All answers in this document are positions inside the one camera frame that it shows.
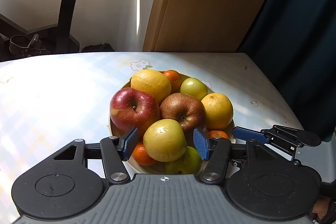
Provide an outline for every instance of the table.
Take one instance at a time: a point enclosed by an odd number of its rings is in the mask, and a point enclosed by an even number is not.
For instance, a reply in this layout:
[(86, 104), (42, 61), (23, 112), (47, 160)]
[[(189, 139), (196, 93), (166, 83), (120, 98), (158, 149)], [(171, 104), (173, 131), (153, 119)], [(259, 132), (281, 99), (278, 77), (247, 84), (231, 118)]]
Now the table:
[[(276, 88), (243, 53), (97, 52), (0, 63), (0, 224), (19, 215), (14, 180), (74, 139), (109, 136), (109, 102), (143, 69), (177, 70), (229, 97), (236, 126), (302, 129)], [(104, 177), (101, 163), (89, 168)]]

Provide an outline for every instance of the gray gripper base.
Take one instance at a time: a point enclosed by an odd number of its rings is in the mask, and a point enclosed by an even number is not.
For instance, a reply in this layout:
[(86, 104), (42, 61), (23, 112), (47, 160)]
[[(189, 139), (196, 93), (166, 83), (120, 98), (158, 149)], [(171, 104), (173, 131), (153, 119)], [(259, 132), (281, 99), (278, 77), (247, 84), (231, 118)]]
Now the gray gripper base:
[[(15, 224), (42, 223), (270, 224), (272, 222), (254, 219), (241, 213), (226, 200), (221, 188), (201, 184), (193, 175), (165, 177), (136, 175), (128, 184), (111, 186), (95, 207), (77, 217), (42, 222), (23, 216), (15, 222)], [(308, 217), (302, 217), (285, 223), (312, 222)]]
[(336, 136), (335, 133), (329, 142), (322, 142), (317, 147), (304, 146), (297, 148), (295, 159), (302, 165), (314, 168), (319, 172), (323, 182), (336, 180)]

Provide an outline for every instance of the white bowl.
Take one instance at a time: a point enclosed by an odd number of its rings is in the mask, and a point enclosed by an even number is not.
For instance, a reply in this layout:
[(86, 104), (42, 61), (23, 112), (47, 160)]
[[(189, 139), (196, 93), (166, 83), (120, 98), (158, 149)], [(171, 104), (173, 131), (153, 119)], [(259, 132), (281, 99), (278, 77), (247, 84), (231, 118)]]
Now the white bowl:
[[(183, 75), (182, 76), (182, 80), (185, 80), (187, 78), (190, 78), (190, 76), (187, 75)], [(131, 83), (127, 82), (123, 87), (123, 88), (130, 88), (131, 87)], [(208, 87), (208, 94), (209, 93), (214, 93), (213, 90), (211, 90)], [(228, 135), (229, 135), (229, 139), (231, 140), (232, 143), (236, 143), (236, 139), (232, 136), (232, 129), (234, 128), (235, 124), (234, 121), (232, 121), (230, 123), (230, 125), (224, 130)], [(115, 125), (113, 124), (111, 117), (109, 116), (109, 130), (110, 130), (110, 135), (111, 136), (117, 136), (117, 137), (121, 137), (123, 135), (122, 132), (120, 132)], [(192, 140), (192, 136), (188, 139), (187, 138), (187, 143), (188, 146), (192, 146), (194, 147), (194, 143)], [(130, 166), (130, 168), (132, 168), (132, 170), (134, 170), (135, 173), (141, 173), (141, 174), (165, 174), (165, 163), (164, 162), (158, 162), (153, 166), (142, 166), (140, 164), (138, 164), (133, 156), (131, 156), (131, 158), (126, 162), (127, 165)], [(202, 163), (202, 168), (201, 170), (203, 170), (206, 166), (207, 162), (204, 161)]]

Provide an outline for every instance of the metal screw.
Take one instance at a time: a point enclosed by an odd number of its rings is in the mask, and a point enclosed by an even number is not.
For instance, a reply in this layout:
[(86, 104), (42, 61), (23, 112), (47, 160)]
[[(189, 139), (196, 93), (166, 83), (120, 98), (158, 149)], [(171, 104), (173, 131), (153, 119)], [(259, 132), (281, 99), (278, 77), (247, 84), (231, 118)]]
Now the metal screw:
[(122, 181), (122, 180), (125, 180), (126, 178), (127, 178), (127, 175), (122, 172), (117, 172), (111, 175), (111, 179), (115, 181)]
[(210, 173), (205, 173), (203, 175), (203, 178), (205, 180), (214, 181), (214, 180), (218, 180), (219, 179), (219, 175), (217, 173), (210, 172)]

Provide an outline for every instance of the red apple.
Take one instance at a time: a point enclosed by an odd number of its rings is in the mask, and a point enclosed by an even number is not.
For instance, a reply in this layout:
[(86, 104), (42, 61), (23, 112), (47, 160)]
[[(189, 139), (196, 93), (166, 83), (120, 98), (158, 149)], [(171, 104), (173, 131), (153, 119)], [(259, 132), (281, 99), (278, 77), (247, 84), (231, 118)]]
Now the red apple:
[(153, 96), (132, 88), (123, 88), (112, 97), (110, 115), (121, 132), (137, 127), (142, 138), (148, 127), (160, 120), (160, 107)]
[(192, 133), (196, 127), (205, 127), (204, 105), (194, 96), (173, 93), (163, 100), (160, 111), (162, 119), (178, 121), (185, 134)]

